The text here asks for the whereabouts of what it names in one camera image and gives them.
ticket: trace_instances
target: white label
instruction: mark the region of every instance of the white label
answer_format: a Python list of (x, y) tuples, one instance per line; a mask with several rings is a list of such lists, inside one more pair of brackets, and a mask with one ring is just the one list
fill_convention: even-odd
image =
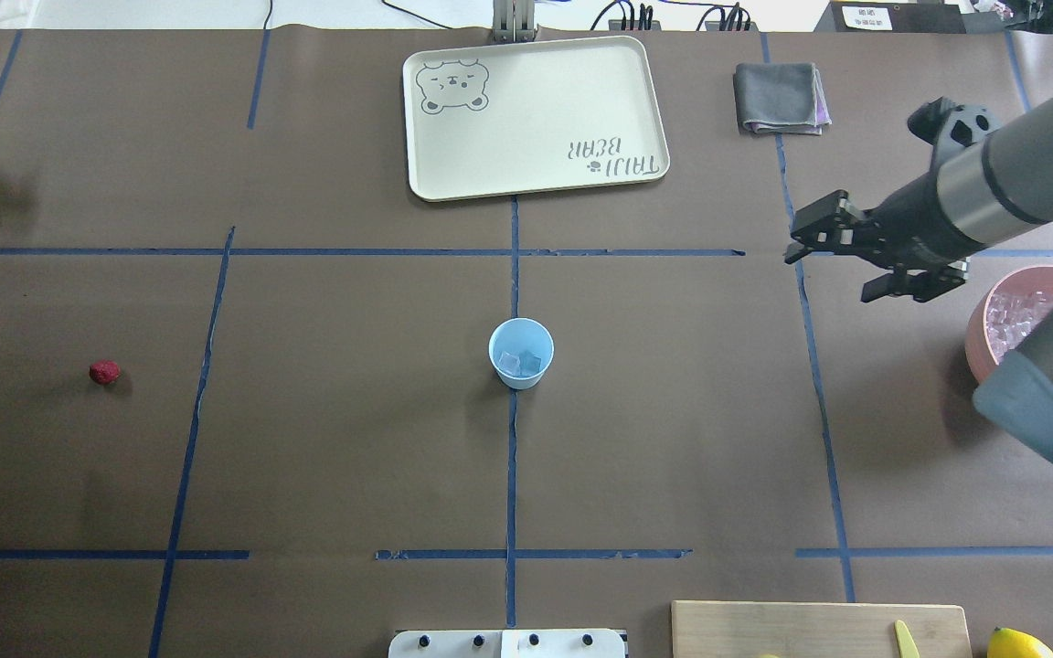
[(887, 7), (843, 8), (843, 23), (856, 29), (881, 29), (891, 32), (891, 17)]

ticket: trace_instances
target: folded cloth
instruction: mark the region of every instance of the folded cloth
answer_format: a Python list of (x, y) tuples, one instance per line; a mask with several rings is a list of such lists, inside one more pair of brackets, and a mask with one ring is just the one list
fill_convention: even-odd
[(740, 63), (734, 74), (738, 123), (764, 133), (821, 135), (831, 123), (814, 63)]

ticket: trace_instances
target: cup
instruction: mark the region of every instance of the cup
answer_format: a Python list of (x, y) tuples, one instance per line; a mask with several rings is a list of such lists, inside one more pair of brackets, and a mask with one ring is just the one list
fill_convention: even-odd
[(543, 378), (555, 357), (555, 341), (547, 326), (529, 317), (514, 317), (490, 335), (490, 365), (515, 391), (530, 388)]

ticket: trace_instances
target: cutting board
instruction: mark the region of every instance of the cutting board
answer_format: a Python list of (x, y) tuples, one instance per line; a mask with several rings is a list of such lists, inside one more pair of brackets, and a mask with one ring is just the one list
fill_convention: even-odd
[(973, 658), (957, 605), (674, 600), (674, 658), (896, 658), (902, 620), (920, 658)]

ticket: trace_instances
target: yellow fruit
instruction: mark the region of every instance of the yellow fruit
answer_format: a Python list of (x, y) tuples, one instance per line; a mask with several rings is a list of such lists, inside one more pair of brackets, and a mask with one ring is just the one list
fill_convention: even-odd
[(1053, 651), (1031, 634), (1014, 629), (994, 629), (986, 658), (1053, 658)]

